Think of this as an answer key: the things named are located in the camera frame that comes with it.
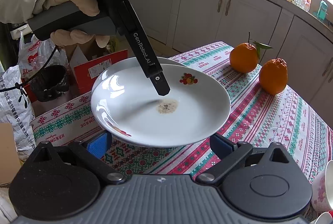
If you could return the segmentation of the gloved left hand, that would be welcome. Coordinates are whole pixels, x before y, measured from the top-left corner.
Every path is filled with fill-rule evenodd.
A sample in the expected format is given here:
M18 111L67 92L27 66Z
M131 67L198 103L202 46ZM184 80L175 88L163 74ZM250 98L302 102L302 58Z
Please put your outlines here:
M43 12L34 20L38 37L50 39L57 46L85 44L95 39L101 48L107 46L112 24L109 17L101 14L96 0L45 0Z

